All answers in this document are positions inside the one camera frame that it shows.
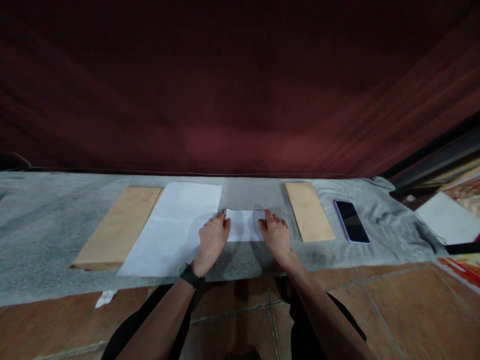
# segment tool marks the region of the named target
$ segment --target white paper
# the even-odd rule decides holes
[[[95,309],[111,302],[117,292],[118,290],[105,290],[102,292],[95,304]]]
[[[217,215],[221,194],[219,185],[169,183],[117,275],[179,276],[198,252],[199,230]]]
[[[227,219],[231,219],[229,242],[254,242],[263,241],[262,232],[260,231],[258,220],[265,220],[263,210],[226,210]]]

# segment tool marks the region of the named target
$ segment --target hand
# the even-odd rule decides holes
[[[200,250],[193,259],[191,267],[193,273],[199,278],[204,278],[219,258],[229,238],[230,225],[230,219],[225,219],[225,214],[221,212],[198,231]]]
[[[290,247],[290,230],[285,220],[280,220],[277,215],[265,210],[266,221],[258,220],[261,234],[266,245],[275,256],[276,261],[285,268],[291,260],[294,251]]]

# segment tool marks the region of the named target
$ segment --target brown envelope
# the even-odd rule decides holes
[[[286,182],[284,186],[303,241],[335,240],[335,234],[312,184]]]
[[[127,186],[90,236],[72,268],[120,268],[160,197],[161,187]]]

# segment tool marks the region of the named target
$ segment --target gray blanket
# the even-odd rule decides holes
[[[0,173],[0,306],[74,294],[167,284],[175,278],[117,277],[116,270],[69,266],[126,186],[169,182],[222,185],[220,209],[271,209],[291,230],[291,246],[309,271],[433,260],[447,252],[421,220],[390,197],[394,186],[374,179],[179,177],[51,172]],[[304,243],[282,186],[313,184],[336,240]],[[352,202],[370,245],[346,240],[333,200]],[[263,242],[227,243],[208,281],[279,275]]]

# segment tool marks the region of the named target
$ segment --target red fabric backdrop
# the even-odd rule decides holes
[[[370,177],[480,109],[466,0],[0,6],[0,154],[33,166]]]

